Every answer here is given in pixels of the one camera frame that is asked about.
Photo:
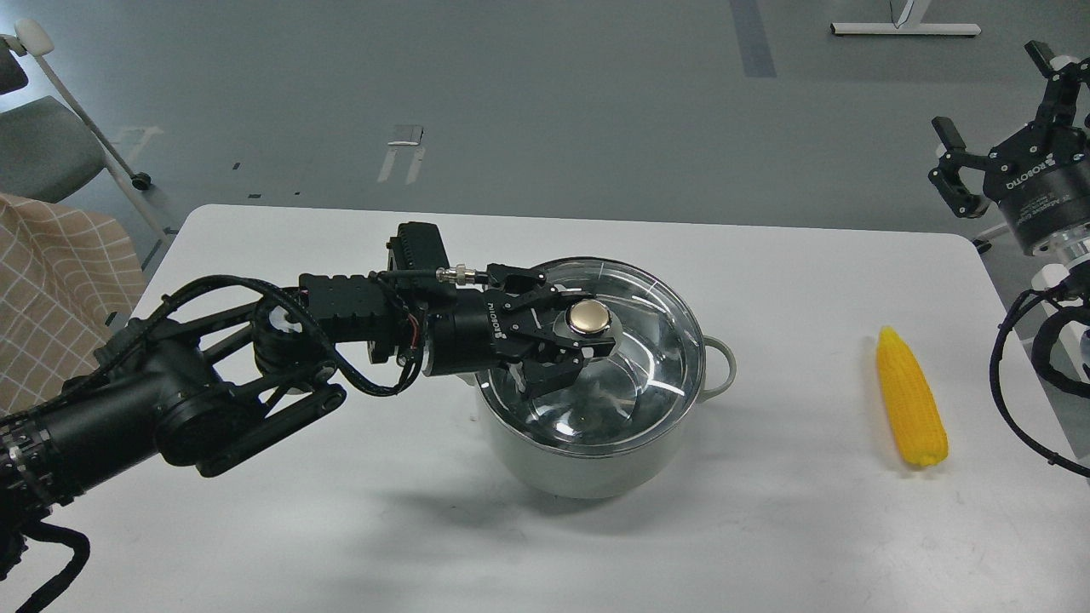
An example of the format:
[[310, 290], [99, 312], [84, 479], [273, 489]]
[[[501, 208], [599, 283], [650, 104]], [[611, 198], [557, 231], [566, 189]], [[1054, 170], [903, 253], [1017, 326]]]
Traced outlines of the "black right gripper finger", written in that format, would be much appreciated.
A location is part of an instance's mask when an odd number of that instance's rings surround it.
[[1046, 137], [1058, 134], [1061, 129], [1073, 129], [1086, 135], [1085, 129], [1074, 125], [1077, 100], [1082, 86], [1087, 87], [1087, 63], [1089, 58], [1079, 59], [1070, 55], [1055, 55], [1046, 43], [1029, 40], [1024, 50], [1032, 59], [1039, 73], [1046, 79], [1046, 92], [1036, 110], [1036, 117], [1025, 129], [1029, 135]]
[[988, 211], [984, 195], [977, 194], [965, 185], [961, 171], [972, 169], [986, 172], [993, 160], [986, 155], [967, 151], [954, 121], [949, 117], [934, 117], [931, 125], [937, 133], [943, 151], [938, 152], [938, 163], [929, 171], [932, 187], [938, 191], [938, 197], [949, 207], [950, 213], [962, 220], [976, 220]]

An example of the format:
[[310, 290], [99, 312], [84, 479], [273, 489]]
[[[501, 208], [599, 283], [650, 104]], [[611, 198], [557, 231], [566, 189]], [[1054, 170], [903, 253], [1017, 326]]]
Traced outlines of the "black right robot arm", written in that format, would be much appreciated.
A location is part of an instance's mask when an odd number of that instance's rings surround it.
[[1001, 388], [1000, 366], [1008, 336], [1033, 306], [1047, 303], [1055, 312], [1036, 333], [1031, 366], [1059, 392], [1079, 398], [1089, 395], [1085, 381], [1068, 377], [1052, 362], [1059, 334], [1073, 323], [1087, 325], [1089, 160], [1087, 127], [1075, 124], [1078, 96], [1087, 89], [1087, 59], [1055, 55], [1039, 40], [1025, 43], [1024, 49], [1046, 79], [1033, 119], [985, 154], [976, 154], [968, 151], [949, 117], [935, 117], [932, 128], [943, 148], [929, 180], [955, 216], [974, 220], [995, 204], [1025, 255], [1055, 255], [1066, 268], [1067, 276], [1055, 286], [1026, 289], [1017, 296], [998, 326], [988, 376], [998, 414], [1013, 434], [1050, 465], [1085, 478], [1082, 462], [1047, 449], [1019, 426]]

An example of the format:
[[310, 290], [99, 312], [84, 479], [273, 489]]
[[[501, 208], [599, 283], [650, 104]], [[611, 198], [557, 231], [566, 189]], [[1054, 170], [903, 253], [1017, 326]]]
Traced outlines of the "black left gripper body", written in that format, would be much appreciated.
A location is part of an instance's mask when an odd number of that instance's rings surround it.
[[499, 290], [458, 290], [450, 311], [426, 318], [424, 375], [476, 373], [534, 356], [540, 342], [513, 329], [528, 315], [514, 304], [513, 295]]

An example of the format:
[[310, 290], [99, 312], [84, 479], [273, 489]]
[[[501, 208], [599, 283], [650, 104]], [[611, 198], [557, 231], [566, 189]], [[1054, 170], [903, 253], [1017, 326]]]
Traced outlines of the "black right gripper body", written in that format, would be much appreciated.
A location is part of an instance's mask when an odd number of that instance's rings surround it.
[[1087, 239], [1087, 133], [1024, 128], [989, 152], [984, 195], [996, 202], [1024, 255]]

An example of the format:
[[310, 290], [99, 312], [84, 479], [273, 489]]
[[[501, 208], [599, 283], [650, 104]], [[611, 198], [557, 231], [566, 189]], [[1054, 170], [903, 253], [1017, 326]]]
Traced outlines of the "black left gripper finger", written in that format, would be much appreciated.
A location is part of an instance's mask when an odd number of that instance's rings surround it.
[[485, 286], [486, 318], [517, 318], [532, 310], [557, 312], [580, 301], [579, 291], [560, 289], [537, 268], [488, 264]]
[[610, 335], [569, 337], [553, 330], [521, 329], [513, 332], [513, 338], [526, 344], [511, 368], [514, 388], [522, 399], [541, 398], [572, 387], [593, 361], [608, 358], [617, 349], [616, 338]]

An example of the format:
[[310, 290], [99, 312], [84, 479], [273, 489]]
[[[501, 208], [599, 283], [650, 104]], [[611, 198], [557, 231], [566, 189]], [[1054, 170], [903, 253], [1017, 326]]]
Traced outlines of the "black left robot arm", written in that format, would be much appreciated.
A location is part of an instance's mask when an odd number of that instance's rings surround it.
[[155, 455], [221, 476], [339, 408], [336, 374], [388, 398], [421, 375], [502, 368], [533, 399], [619, 347], [619, 318], [596, 295], [540, 267], [452, 266], [425, 223], [399, 225], [387, 249], [387, 268], [365, 275], [184, 284], [96, 349], [92, 373], [5, 416], [3, 575], [27, 541], [72, 551], [20, 610], [46, 609], [89, 562], [86, 534], [46, 521], [55, 506]]

